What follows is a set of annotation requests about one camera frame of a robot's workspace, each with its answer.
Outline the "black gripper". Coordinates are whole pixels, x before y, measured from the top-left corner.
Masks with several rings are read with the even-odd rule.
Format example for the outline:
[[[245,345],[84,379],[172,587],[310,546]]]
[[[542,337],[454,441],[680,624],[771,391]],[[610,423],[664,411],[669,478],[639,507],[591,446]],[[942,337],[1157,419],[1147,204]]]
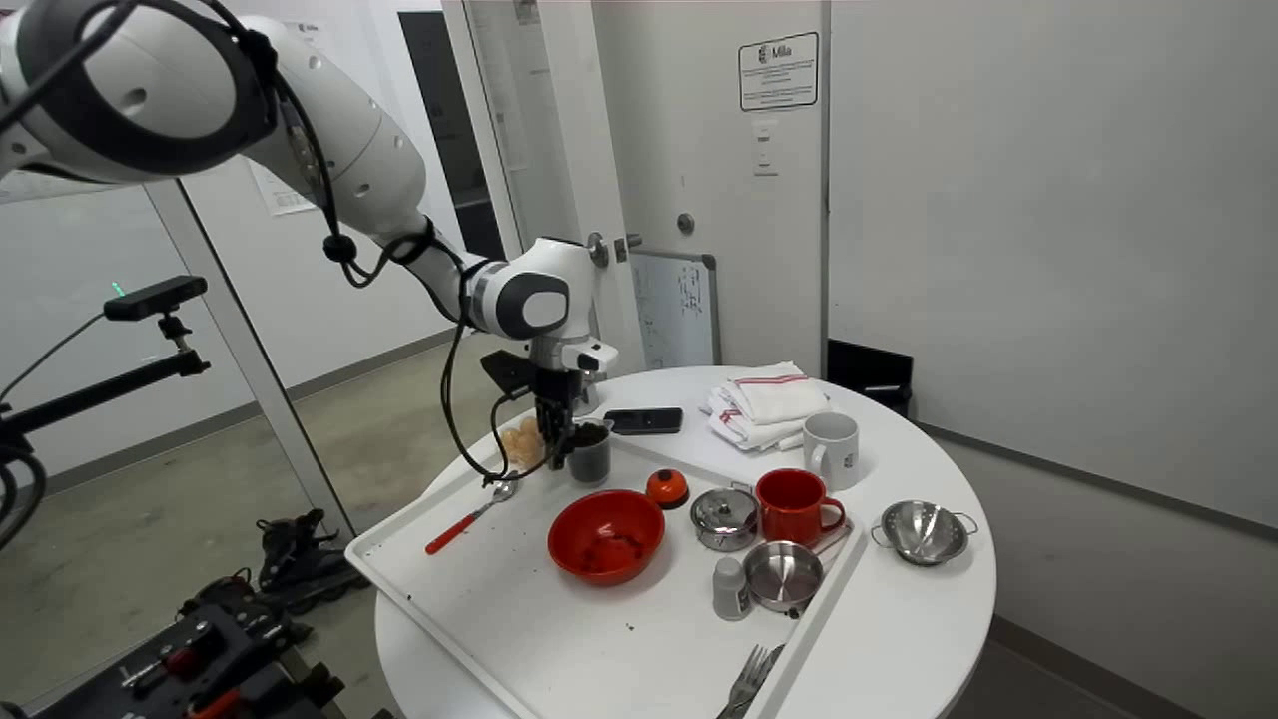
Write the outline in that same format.
[[[575,407],[582,399],[582,377],[580,371],[560,371],[560,369],[540,369],[526,354],[515,351],[487,351],[483,371],[494,379],[502,395],[530,391],[535,395],[535,417],[540,433],[547,441],[547,467],[560,473],[572,454],[575,442]]]

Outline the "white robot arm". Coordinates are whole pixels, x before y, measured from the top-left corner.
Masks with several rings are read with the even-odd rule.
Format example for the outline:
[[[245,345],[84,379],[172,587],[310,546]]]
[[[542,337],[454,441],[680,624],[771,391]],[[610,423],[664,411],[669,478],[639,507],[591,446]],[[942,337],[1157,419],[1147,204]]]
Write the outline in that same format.
[[[78,185],[192,177],[245,157],[325,210],[330,258],[358,234],[431,305],[515,349],[492,371],[535,395],[550,454],[572,453],[599,266],[554,234],[480,256],[423,210],[418,146],[302,31],[218,0],[22,0],[0,21],[0,160]]]

